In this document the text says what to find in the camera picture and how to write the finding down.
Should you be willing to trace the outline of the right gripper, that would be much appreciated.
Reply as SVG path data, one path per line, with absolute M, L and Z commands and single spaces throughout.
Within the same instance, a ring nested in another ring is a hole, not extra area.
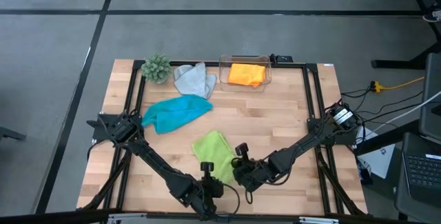
M 234 179 L 239 185 L 242 185 L 248 192 L 254 192 L 263 184 L 272 184 L 273 171 L 267 159 L 273 153 L 263 159 L 250 159 L 246 143 L 238 145 L 235 151 L 238 157 L 232 159 L 232 167 Z

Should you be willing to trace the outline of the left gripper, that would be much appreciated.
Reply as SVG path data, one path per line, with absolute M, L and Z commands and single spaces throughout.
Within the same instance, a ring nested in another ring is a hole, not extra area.
M 212 162 L 201 162 L 201 171 L 204 175 L 198 181 L 201 192 L 197 194 L 197 214 L 201 218 L 215 218 L 217 206 L 214 199 L 223 196 L 223 183 L 211 175 L 214 171 Z

